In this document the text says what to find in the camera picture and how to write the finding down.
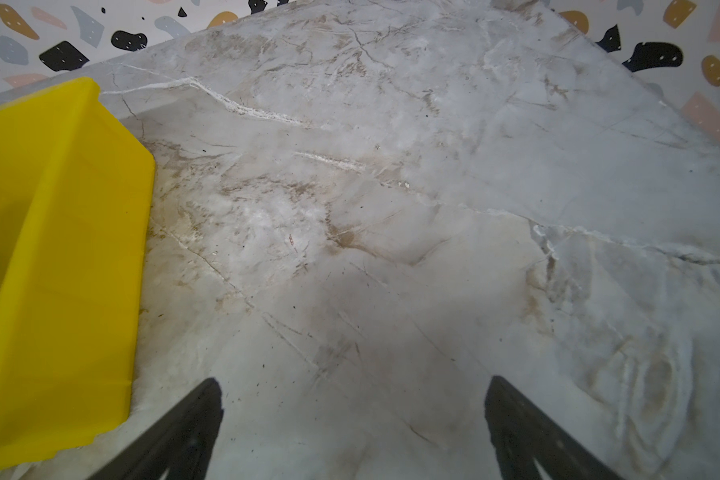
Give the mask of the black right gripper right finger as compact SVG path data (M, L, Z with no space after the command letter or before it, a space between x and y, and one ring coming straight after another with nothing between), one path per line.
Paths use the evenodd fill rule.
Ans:
M619 477L502 376L491 378L484 410L503 479Z

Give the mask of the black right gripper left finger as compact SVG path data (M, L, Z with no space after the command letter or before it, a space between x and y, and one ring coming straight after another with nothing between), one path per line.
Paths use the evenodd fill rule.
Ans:
M222 391L203 380L93 479L203 479L223 419Z

